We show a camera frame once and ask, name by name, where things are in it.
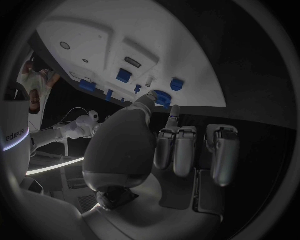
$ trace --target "robotic arm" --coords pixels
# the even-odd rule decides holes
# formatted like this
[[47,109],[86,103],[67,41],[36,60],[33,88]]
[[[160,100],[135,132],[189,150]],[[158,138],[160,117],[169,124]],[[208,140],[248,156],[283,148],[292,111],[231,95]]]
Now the robotic arm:
[[68,138],[92,138],[102,124],[98,120],[98,113],[92,110],[88,115],[82,115],[67,125],[59,124],[53,129],[31,133],[30,156],[33,157],[38,148],[50,143],[66,143]]

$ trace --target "light strip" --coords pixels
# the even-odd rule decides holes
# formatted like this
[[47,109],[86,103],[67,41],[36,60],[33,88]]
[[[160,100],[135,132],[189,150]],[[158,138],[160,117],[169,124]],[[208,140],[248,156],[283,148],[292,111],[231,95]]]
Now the light strip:
[[28,131],[25,134],[25,136],[23,136],[19,141],[15,142],[14,144],[3,148],[3,151],[7,151],[9,149],[12,149],[14,146],[17,146],[19,143],[21,143],[28,136],[28,134],[29,134],[29,128],[28,128]]
[[76,159],[76,160],[73,160],[73,161],[64,162],[64,163],[61,163],[61,164],[58,164],[58,165],[49,166],[49,167],[41,168],[41,169],[38,169],[38,170],[28,171],[26,173],[26,176],[32,175],[32,174],[39,174],[39,173],[47,172],[47,171],[50,171],[50,170],[53,170],[53,169],[59,169],[61,167],[64,167],[64,166],[67,166],[67,165],[70,165],[70,164],[78,163],[78,162],[80,162],[84,159],[85,158],[82,157],[82,158],[79,158],[79,159]]

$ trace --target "curved white surface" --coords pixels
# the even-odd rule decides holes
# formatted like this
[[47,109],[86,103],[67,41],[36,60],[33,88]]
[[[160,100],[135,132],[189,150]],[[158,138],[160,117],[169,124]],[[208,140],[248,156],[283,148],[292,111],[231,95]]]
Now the curved white surface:
[[[37,32],[74,81],[90,80],[105,93],[111,89],[115,99],[133,102],[150,90],[160,90],[172,96],[171,106],[226,107],[218,78],[198,42],[153,1],[67,1]],[[69,44],[70,50],[60,42]],[[142,66],[130,65],[124,56]],[[116,79],[121,68],[132,73],[128,83]],[[146,87],[149,77],[154,80]],[[173,78],[184,81],[182,90],[171,89]],[[142,88],[135,94],[137,84]]]

